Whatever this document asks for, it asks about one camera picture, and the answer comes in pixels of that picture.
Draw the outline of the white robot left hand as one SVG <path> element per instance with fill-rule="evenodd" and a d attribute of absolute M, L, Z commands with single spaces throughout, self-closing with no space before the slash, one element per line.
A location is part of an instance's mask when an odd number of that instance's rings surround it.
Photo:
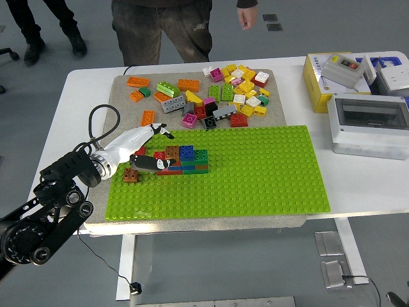
<path fill-rule="evenodd" d="M 100 163 L 100 171 L 103 180 L 111 178 L 121 163 L 128 162 L 136 151 L 140 150 L 154 135 L 165 135 L 169 139 L 174 136 L 166 129 L 164 123 L 153 123 L 143 127 L 136 127 L 123 132 L 111 141 L 104 149 L 92 154 L 92 160 Z M 148 171 L 161 171 L 173 165 L 175 160 L 160 160 L 153 157 L 136 157 L 134 166 L 136 169 Z"/>

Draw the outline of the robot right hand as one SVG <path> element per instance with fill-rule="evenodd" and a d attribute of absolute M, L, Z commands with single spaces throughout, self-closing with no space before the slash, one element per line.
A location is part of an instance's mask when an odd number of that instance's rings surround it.
<path fill-rule="evenodd" d="M 388 292 L 386 298 L 395 307 L 408 307 L 408 303 L 402 300 L 402 298 L 394 292 Z"/>

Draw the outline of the person's left hand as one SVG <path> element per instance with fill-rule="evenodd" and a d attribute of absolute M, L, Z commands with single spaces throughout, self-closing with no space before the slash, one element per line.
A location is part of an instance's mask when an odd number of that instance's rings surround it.
<path fill-rule="evenodd" d="M 252 28 L 257 20 L 258 7 L 237 8 L 238 20 L 243 30 Z"/>

